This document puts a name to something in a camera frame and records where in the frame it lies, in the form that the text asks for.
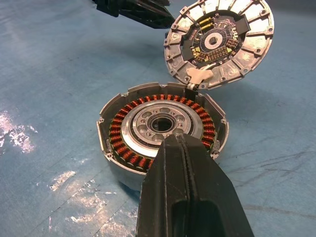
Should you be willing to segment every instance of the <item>white paint mark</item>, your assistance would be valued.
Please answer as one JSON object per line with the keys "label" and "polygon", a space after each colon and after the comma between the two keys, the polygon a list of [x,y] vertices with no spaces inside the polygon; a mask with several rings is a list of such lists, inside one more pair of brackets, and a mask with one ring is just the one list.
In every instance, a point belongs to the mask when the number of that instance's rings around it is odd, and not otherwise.
{"label": "white paint mark", "polygon": [[73,171],[67,171],[59,176],[57,176],[56,178],[54,178],[55,183],[50,185],[50,189],[53,191],[56,191],[57,189],[59,189],[60,186],[62,186],[65,181],[67,179],[69,179],[70,177],[74,176],[76,173]]}
{"label": "white paint mark", "polygon": [[70,219],[66,218],[66,220],[67,221],[72,220],[75,223],[82,223],[82,222],[87,223],[87,222],[91,221],[94,217],[95,217],[95,215],[84,215],[84,216],[80,216],[78,218],[72,216]]}
{"label": "white paint mark", "polygon": [[30,128],[30,130],[32,130],[34,133],[37,133],[37,131],[35,130],[35,128],[33,128],[31,125],[28,126]]}
{"label": "white paint mark", "polygon": [[83,159],[83,160],[80,161],[80,163],[84,164],[87,160],[89,160],[89,159]]}
{"label": "white paint mark", "polygon": [[49,216],[49,225],[48,225],[48,230],[51,231],[51,217]]}
{"label": "white paint mark", "polygon": [[[32,126],[27,126],[31,131],[37,133]],[[13,125],[11,118],[4,111],[0,114],[0,147],[3,147],[5,138],[10,138],[10,143],[14,147],[20,147],[23,153],[30,153],[34,149],[34,145],[30,142],[30,137],[25,134],[24,125]]]}

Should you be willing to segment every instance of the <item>copper winding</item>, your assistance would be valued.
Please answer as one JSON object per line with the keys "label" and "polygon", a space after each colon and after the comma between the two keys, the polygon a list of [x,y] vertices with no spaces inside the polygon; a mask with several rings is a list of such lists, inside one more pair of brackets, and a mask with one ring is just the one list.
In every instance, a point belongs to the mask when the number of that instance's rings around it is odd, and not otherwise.
{"label": "copper winding", "polygon": [[141,161],[138,163],[137,168],[145,168],[145,165],[147,163],[147,159],[146,158],[142,158]]}
{"label": "copper winding", "polygon": [[192,104],[194,104],[194,101],[192,101],[192,100],[188,100],[188,101],[186,102],[186,105],[189,106],[189,107],[190,107]]}
{"label": "copper winding", "polygon": [[194,103],[192,106],[191,106],[191,109],[193,110],[196,110],[200,107],[200,105],[198,103]]}
{"label": "copper winding", "polygon": [[119,119],[123,119],[125,118],[124,114],[118,113],[117,115],[115,115],[115,117],[119,118]]}
{"label": "copper winding", "polygon": [[113,135],[119,135],[120,134],[120,130],[111,130],[110,131],[110,135],[113,136]]}
{"label": "copper winding", "polygon": [[154,160],[153,159],[151,159],[150,160],[150,162],[148,163],[148,167],[147,167],[147,169],[150,169],[150,167],[152,167],[152,164],[154,163]]}
{"label": "copper winding", "polygon": [[211,141],[211,142],[213,142],[213,141],[214,141],[214,136],[204,135],[204,136],[203,136],[203,139],[205,139],[206,141]]}
{"label": "copper winding", "polygon": [[138,101],[141,103],[141,104],[144,104],[145,103],[145,100],[143,98],[139,98]]}
{"label": "copper winding", "polygon": [[199,117],[202,119],[202,118],[205,118],[205,117],[209,117],[209,114],[207,112],[204,112],[204,113],[201,113],[199,114]]}
{"label": "copper winding", "polygon": [[204,135],[215,135],[215,130],[214,129],[207,129],[204,130]]}
{"label": "copper winding", "polygon": [[125,107],[128,109],[128,111],[131,111],[132,109],[134,109],[134,107],[131,106],[130,104],[127,104]]}
{"label": "copper winding", "polygon": [[200,113],[204,113],[205,110],[204,110],[203,107],[200,107],[200,108],[196,109],[195,112],[196,112],[197,114],[200,114]]}
{"label": "copper winding", "polygon": [[203,118],[202,119],[202,122],[205,123],[205,122],[212,122],[212,119],[210,117],[208,118]]}
{"label": "copper winding", "polygon": [[139,106],[139,104],[134,100],[132,102],[130,102],[134,107]]}
{"label": "copper winding", "polygon": [[175,95],[174,98],[173,98],[173,100],[174,100],[174,101],[179,101],[179,100],[180,100],[180,96]]}
{"label": "copper winding", "polygon": [[203,141],[203,140],[202,140],[202,143],[206,146],[206,148],[210,148],[210,147],[211,147],[210,142],[207,142],[207,141]]}
{"label": "copper winding", "polygon": [[121,147],[121,146],[123,146],[124,145],[124,142],[122,142],[122,141],[118,141],[118,142],[114,142],[113,143],[113,147],[116,149],[116,148],[119,148],[119,147]]}
{"label": "copper winding", "polygon": [[187,99],[185,97],[182,97],[179,102],[184,104],[186,101],[187,101]]}
{"label": "copper winding", "polygon": [[128,150],[127,146],[123,146],[117,149],[118,154],[121,156]]}
{"label": "copper winding", "polygon": [[212,123],[206,123],[206,124],[204,124],[204,129],[208,129],[208,128],[215,128],[214,127],[214,124],[212,124]]}
{"label": "copper winding", "polygon": [[113,122],[114,122],[114,123],[118,123],[118,124],[121,124],[122,121],[123,121],[123,120],[120,119],[120,118],[114,118],[114,119],[113,119]]}
{"label": "copper winding", "polygon": [[112,123],[111,129],[120,129],[120,124],[113,124]]}
{"label": "copper winding", "polygon": [[122,137],[120,135],[116,135],[116,136],[111,137],[111,142],[116,142],[119,140],[122,140]]}
{"label": "copper winding", "polygon": [[129,111],[125,108],[122,108],[119,112],[126,115]]}
{"label": "copper winding", "polygon": [[129,151],[127,151],[126,153],[124,153],[122,157],[123,157],[124,160],[127,161],[127,160],[128,160],[131,156],[133,156],[133,155],[135,155],[135,153],[132,152],[131,150],[129,150]]}
{"label": "copper winding", "polygon": [[134,155],[132,159],[129,160],[128,163],[131,165],[136,165],[139,159],[140,159],[139,155]]}

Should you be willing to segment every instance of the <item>black object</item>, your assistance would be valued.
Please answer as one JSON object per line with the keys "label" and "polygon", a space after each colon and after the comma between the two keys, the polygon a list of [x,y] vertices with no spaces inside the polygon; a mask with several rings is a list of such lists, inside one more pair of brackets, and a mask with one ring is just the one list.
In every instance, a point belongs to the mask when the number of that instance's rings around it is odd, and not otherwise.
{"label": "black object", "polygon": [[136,237],[254,237],[235,189],[199,139],[172,135],[141,191]]}
{"label": "black object", "polygon": [[168,29],[175,21],[165,8],[168,0],[93,0],[97,10],[114,17],[128,17],[154,29]]}

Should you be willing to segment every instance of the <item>mounting hole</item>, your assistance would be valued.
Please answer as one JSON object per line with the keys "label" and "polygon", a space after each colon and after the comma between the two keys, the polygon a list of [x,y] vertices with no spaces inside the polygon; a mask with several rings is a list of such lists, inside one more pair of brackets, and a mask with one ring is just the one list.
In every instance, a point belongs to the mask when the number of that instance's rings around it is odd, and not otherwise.
{"label": "mounting hole", "polygon": [[161,134],[156,134],[152,137],[152,140],[154,142],[162,142],[164,140],[164,137]]}
{"label": "mounting hole", "polygon": [[160,112],[169,113],[169,112],[170,112],[170,109],[169,109],[169,108],[161,108],[161,109],[160,109]]}
{"label": "mounting hole", "polygon": [[142,117],[145,119],[145,118],[149,117],[150,115],[152,115],[151,112],[145,112],[142,114]]}
{"label": "mounting hole", "polygon": [[173,134],[182,134],[184,131],[180,128],[176,128],[175,130],[173,130]]}
{"label": "mounting hole", "polygon": [[166,132],[172,127],[172,121],[169,118],[157,118],[152,122],[152,127],[157,132]]}

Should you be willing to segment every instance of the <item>blue surface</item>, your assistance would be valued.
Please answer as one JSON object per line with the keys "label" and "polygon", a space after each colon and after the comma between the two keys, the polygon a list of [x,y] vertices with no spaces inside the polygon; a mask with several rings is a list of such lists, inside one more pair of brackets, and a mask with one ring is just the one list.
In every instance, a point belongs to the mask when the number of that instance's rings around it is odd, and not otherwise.
{"label": "blue surface", "polygon": [[[0,2],[1,237],[135,234],[139,194],[109,171],[95,121],[117,93],[173,81],[165,31],[94,8],[89,0]],[[312,237],[316,18],[274,15],[262,64],[209,92],[231,125],[218,162],[256,237]]]}

